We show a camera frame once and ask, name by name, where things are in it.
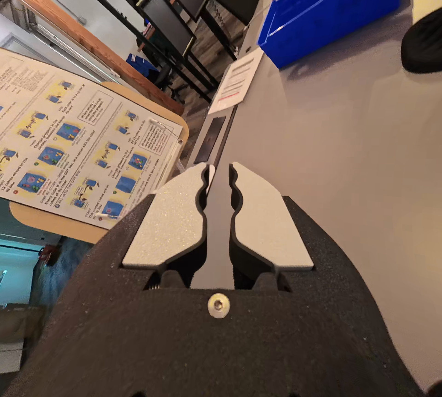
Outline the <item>paper in plastic sleeve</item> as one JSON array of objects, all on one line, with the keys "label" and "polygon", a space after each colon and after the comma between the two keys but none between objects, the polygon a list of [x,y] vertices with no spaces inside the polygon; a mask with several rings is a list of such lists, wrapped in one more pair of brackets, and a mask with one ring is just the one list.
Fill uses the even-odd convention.
[{"label": "paper in plastic sleeve", "polygon": [[209,107],[208,115],[234,107],[243,101],[262,56],[262,49],[257,47],[229,66]]}]

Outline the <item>instruction sheet on black board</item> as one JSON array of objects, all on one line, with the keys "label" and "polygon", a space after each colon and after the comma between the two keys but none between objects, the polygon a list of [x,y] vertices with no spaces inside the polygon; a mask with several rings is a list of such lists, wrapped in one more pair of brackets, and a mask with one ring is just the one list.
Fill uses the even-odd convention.
[{"label": "instruction sheet on black board", "polygon": [[1,49],[1,198],[110,230],[166,183],[183,120]]}]

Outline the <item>black background desk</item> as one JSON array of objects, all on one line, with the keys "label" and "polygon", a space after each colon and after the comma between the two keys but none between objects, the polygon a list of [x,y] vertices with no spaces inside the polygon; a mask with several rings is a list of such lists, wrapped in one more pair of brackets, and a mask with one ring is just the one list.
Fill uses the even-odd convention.
[{"label": "black background desk", "polygon": [[[146,26],[148,26],[149,21],[143,18]],[[147,37],[145,35],[145,39],[143,43],[146,46],[154,47],[155,45],[152,42],[152,36],[155,33],[158,33],[152,26],[152,29],[146,29],[146,33],[150,33],[150,36]],[[184,66],[187,70],[190,71],[190,73],[202,83],[202,85],[205,86],[205,88],[208,91],[216,90],[219,86],[219,82],[209,73],[209,71],[202,65],[202,63],[196,58],[196,56],[191,51],[186,58],[179,57],[176,53],[173,52],[171,45],[166,41],[159,33],[158,36],[161,38],[161,40],[165,43],[165,48],[161,50],[159,47],[157,47],[157,50],[161,52],[163,57],[174,64],[174,67],[176,69],[179,68],[179,66]]]}]

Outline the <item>instruction sheet on wooden stand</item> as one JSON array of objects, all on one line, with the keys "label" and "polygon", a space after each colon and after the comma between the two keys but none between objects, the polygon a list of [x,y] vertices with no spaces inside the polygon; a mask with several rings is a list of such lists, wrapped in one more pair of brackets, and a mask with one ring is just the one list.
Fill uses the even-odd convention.
[{"label": "instruction sheet on wooden stand", "polygon": [[[160,117],[182,126],[183,129],[180,133],[182,144],[178,145],[177,150],[172,153],[172,158],[163,171],[162,178],[157,184],[157,189],[159,189],[173,178],[174,171],[180,161],[180,154],[189,138],[188,124],[178,114],[121,84],[105,81],[102,82],[100,86],[146,108]],[[67,236],[91,244],[96,244],[108,233],[107,229],[82,223],[67,217],[58,216],[51,212],[45,212],[30,206],[21,205],[13,201],[9,202],[9,209],[12,216],[26,226],[40,229],[44,232]]]}]

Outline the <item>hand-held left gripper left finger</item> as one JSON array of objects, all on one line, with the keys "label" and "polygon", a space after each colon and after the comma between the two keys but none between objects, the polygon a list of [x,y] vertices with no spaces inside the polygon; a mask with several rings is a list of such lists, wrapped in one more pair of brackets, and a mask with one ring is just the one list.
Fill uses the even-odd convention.
[{"label": "hand-held left gripper left finger", "polygon": [[210,165],[197,164],[155,193],[122,260],[129,269],[168,270],[207,238],[206,207]]}]

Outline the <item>blue plastic bin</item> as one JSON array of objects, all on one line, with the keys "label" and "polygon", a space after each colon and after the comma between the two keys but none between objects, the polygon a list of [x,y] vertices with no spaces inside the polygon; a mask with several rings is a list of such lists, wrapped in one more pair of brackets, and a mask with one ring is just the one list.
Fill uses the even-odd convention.
[{"label": "blue plastic bin", "polygon": [[273,0],[257,46],[277,68],[396,11],[401,0]]}]

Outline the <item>blue jacket white stripes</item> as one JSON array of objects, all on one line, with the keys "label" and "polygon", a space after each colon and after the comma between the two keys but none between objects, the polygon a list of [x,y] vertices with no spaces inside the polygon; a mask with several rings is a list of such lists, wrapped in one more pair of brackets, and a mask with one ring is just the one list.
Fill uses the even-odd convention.
[{"label": "blue jacket white stripes", "polygon": [[151,64],[151,62],[135,54],[129,54],[126,62],[137,72],[143,75],[147,80],[149,80],[153,84],[156,83],[160,72],[156,67]]}]

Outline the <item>wooden beam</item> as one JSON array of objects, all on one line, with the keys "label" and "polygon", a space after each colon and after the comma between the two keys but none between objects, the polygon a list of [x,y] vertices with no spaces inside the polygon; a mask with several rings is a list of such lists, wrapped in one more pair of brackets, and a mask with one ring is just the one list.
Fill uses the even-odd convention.
[{"label": "wooden beam", "polygon": [[89,51],[108,68],[118,73],[127,84],[131,85],[140,94],[179,116],[183,115],[184,107],[180,103],[171,99],[152,82],[147,80],[52,0],[18,1],[51,26],[64,33],[78,46]]}]

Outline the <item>black office chair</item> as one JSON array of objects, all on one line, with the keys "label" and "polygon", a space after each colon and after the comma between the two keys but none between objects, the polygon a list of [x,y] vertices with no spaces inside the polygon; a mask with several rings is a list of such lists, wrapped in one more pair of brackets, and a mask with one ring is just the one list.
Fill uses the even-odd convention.
[{"label": "black office chair", "polygon": [[185,90],[188,87],[187,83],[172,87],[173,71],[169,66],[164,66],[158,74],[157,79],[154,81],[154,85],[162,91],[170,90],[171,99],[185,105],[184,99],[180,96],[180,91]]}]

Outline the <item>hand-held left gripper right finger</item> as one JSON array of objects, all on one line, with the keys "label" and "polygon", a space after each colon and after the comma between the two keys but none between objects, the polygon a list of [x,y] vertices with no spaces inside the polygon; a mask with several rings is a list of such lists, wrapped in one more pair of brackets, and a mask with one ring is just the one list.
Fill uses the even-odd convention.
[{"label": "hand-held left gripper right finger", "polygon": [[244,165],[229,165],[229,256],[241,273],[311,271],[313,261],[280,192]]}]

